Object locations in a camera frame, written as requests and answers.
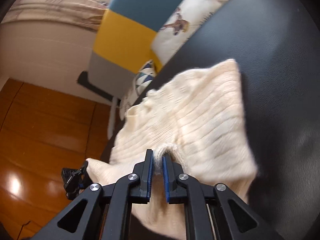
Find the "wooden floor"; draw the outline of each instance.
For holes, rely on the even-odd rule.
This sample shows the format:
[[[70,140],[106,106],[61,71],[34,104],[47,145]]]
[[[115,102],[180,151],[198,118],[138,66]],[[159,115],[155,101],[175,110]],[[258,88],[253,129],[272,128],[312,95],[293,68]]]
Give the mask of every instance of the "wooden floor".
[[[69,201],[61,168],[98,159],[110,107],[9,79],[0,91],[0,221],[32,236]]]

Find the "throw pillow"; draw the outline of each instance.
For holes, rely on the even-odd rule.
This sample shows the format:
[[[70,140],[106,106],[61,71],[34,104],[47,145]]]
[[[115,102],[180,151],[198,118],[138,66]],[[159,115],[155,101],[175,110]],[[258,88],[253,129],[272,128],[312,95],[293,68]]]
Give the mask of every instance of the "throw pillow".
[[[151,45],[162,66],[222,4],[220,0],[183,0],[179,4]]]
[[[153,60],[147,61],[139,70],[132,81],[132,86],[128,92],[122,97],[120,102],[119,115],[120,119],[124,119],[125,112],[135,103],[137,98],[145,90],[156,76]]]

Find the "silver bolt head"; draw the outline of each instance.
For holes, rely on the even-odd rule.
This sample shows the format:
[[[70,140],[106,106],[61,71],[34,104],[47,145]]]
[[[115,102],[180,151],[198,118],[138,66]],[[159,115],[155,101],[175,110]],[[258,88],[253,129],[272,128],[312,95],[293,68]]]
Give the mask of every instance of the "silver bolt head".
[[[90,185],[90,190],[96,191],[100,188],[100,185],[98,183],[93,183]]]
[[[131,174],[128,175],[128,179],[129,179],[129,180],[135,180],[135,179],[137,179],[137,178],[138,178],[138,175],[135,174],[135,173],[131,173]]]
[[[224,184],[222,184],[222,183],[219,183],[218,185],[217,185],[217,190],[218,191],[225,191],[226,190],[226,185],[224,185]]]
[[[181,180],[186,180],[188,178],[189,178],[188,174],[184,174],[184,173],[179,174],[179,179]]]

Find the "knit fabric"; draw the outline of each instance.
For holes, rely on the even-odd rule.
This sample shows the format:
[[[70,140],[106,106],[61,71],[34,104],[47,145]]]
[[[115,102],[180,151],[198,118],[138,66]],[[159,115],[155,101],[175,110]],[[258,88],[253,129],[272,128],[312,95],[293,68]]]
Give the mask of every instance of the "knit fabric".
[[[240,73],[230,59],[176,75],[126,112],[110,164],[88,159],[88,174],[102,185],[115,183],[155,150],[151,200],[132,213],[148,229],[186,239],[183,205],[165,201],[161,157],[170,154],[201,183],[225,183],[246,201],[257,168],[247,143]]]

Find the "black metal bracket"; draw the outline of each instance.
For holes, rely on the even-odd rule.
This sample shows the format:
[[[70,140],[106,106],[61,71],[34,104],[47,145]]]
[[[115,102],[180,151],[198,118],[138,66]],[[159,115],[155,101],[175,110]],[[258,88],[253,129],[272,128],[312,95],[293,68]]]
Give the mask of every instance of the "black metal bracket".
[[[91,184],[31,239],[127,240],[132,203],[147,204],[150,200],[152,171],[153,151],[147,150],[145,161],[137,163],[133,173],[103,187]],[[78,181],[80,172],[64,169],[62,175],[68,173],[65,189],[72,191],[78,188],[73,181]]]
[[[82,85],[83,87],[91,90],[92,92],[98,94],[99,96],[105,98],[106,100],[112,101],[113,96],[110,95],[109,93],[101,90],[100,88],[92,85],[89,82],[89,78],[88,78],[88,72],[87,71],[82,71],[81,74],[78,77],[77,83],[79,85]]]
[[[168,155],[162,160],[166,200],[184,204],[187,240],[283,240],[225,184],[202,184]],[[87,165],[63,169],[67,192],[88,182]],[[152,172],[153,151],[147,150],[133,173],[103,187],[90,184],[31,239],[128,240],[132,204],[149,202]],[[86,175],[79,180],[79,174]]]
[[[169,156],[163,176],[167,202],[185,206],[187,240],[283,240],[225,184],[202,184]]]

